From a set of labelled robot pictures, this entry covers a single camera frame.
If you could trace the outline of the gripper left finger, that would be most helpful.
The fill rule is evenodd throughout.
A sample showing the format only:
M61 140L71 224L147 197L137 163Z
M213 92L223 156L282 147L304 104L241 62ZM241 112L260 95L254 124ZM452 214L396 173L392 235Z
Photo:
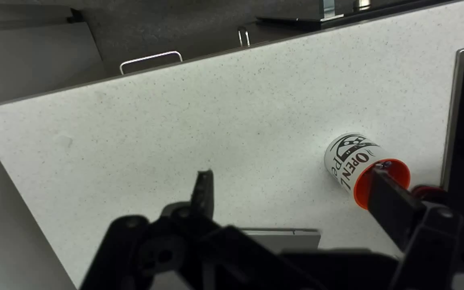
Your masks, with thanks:
M192 290L322 290L322 284L235 226L213 217L213 171L199 171L191 199L149 222L122 216L109 226L80 290L149 290L177 274Z

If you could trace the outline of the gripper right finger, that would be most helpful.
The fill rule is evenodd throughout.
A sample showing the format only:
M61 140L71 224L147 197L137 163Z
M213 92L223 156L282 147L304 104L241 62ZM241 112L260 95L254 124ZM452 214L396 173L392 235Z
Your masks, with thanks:
M370 175L368 211L403 251L388 290L454 290L464 275L464 216L414 197L385 169Z

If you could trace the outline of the white printed mug orange inside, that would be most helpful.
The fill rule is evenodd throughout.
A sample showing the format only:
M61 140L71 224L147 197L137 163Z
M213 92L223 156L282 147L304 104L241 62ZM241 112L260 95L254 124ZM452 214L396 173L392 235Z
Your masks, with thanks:
M446 191L437 186L420 184L411 188L408 163L361 133L345 133L335 138L325 150L323 165L332 183L332 195L348 198L365 211L369 209L372 170L376 167L387 171L390 178L409 190L414 198L446 203Z

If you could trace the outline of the grey flat metal plate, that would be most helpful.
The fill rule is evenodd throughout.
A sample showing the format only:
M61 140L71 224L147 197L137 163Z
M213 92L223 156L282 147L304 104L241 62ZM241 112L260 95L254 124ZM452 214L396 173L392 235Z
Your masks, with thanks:
M317 250L321 231L298 228L240 228L240 230L274 253Z

